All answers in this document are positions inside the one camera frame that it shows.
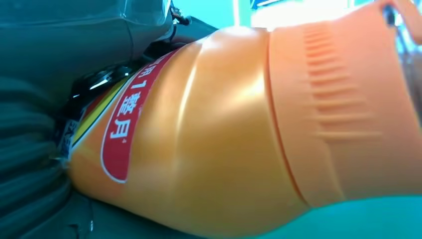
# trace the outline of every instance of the red label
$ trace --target red label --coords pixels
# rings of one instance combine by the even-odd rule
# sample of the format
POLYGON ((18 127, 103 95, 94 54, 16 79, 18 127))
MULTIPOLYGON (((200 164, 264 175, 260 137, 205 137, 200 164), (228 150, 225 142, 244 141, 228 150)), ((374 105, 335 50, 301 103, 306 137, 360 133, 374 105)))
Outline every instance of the red label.
POLYGON ((177 52, 160 57, 138 71, 128 83, 108 122, 101 147, 101 165, 115 182, 125 183, 136 123, 148 93, 166 62, 177 52))

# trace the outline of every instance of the orange plastic bottle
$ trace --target orange plastic bottle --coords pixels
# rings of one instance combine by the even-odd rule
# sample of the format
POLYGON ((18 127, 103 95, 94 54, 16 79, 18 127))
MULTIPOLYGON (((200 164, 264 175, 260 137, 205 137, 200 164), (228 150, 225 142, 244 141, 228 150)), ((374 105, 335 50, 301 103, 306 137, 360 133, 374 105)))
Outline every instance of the orange plastic bottle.
POLYGON ((387 5, 421 44, 415 6, 380 0, 335 21, 219 30, 145 66, 88 107, 69 165, 75 187, 211 238, 422 193, 420 123, 387 5))

